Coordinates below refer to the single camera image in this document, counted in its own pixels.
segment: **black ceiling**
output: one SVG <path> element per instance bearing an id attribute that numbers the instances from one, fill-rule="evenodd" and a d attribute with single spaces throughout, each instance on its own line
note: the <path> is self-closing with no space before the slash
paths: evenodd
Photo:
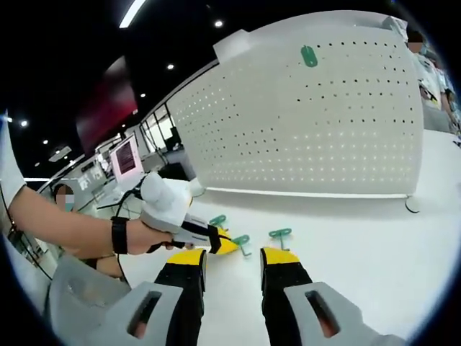
<path id="1" fill-rule="evenodd" d="M 83 153 L 75 116 L 119 56 L 127 59 L 138 101 L 134 124 L 174 87 L 215 60 L 212 45 L 236 30 L 252 31 L 323 10 L 392 12 L 385 5 L 367 5 L 374 1 L 329 6 L 300 0 L 146 0 L 131 26 L 121 30 L 118 24 L 132 0 L 11 2 L 14 8 L 2 13 L 11 34 L 1 65 L 0 78 L 6 83 L 0 88 L 6 97 L 0 106 L 14 118 L 12 143 L 26 177 L 50 177 L 64 167 L 65 160 L 48 161 L 57 148 L 70 146 L 68 159 Z M 213 25 L 216 19 L 224 21 L 219 29 Z M 166 69 L 169 63 L 174 70 Z M 141 93 L 147 96 L 140 98 Z M 21 128 L 21 119 L 29 126 Z"/>

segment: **white perforated panel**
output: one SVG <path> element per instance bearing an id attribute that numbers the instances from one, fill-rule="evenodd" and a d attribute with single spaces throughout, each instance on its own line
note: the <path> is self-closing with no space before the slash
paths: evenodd
<path id="1" fill-rule="evenodd" d="M 314 49 L 306 66 L 301 48 Z M 390 30 L 317 27 L 256 45 L 168 102 L 203 186 L 411 194 L 423 130 L 416 73 Z"/>

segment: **monitor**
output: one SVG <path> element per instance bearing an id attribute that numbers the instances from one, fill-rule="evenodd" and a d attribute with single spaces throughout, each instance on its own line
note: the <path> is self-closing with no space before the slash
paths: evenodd
<path id="1" fill-rule="evenodd" d="M 111 152 L 110 161 L 115 179 L 120 184 L 127 179 L 137 179 L 144 174 L 134 135 L 120 142 Z"/>

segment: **green peg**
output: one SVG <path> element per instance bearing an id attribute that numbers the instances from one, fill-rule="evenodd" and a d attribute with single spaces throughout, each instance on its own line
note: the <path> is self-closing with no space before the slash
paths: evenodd
<path id="1" fill-rule="evenodd" d="M 271 238 L 280 238 L 280 246 L 282 247 L 282 250 L 289 251 L 290 249 L 285 249 L 284 244 L 283 244 L 283 237 L 287 236 L 291 233 L 291 229 L 278 229 L 276 231 L 271 231 L 269 232 L 269 236 Z"/>
<path id="2" fill-rule="evenodd" d="M 234 244 L 237 244 L 238 247 L 240 247 L 240 250 L 242 251 L 242 254 L 247 257 L 251 254 L 251 252 L 245 252 L 245 250 L 243 249 L 243 246 L 248 243 L 250 241 L 250 236 L 248 236 L 247 234 L 243 235 L 243 236 L 240 236 L 238 238 L 235 238 L 235 239 L 232 239 L 232 242 Z"/>
<path id="3" fill-rule="evenodd" d="M 305 45 L 301 48 L 301 55 L 303 56 L 304 63 L 307 67 L 316 67 L 318 65 L 314 49 L 309 45 Z"/>
<path id="4" fill-rule="evenodd" d="M 219 216 L 216 216 L 215 218 L 212 218 L 209 222 L 211 226 L 221 226 L 224 221 L 226 220 L 226 217 L 224 214 L 221 214 Z"/>

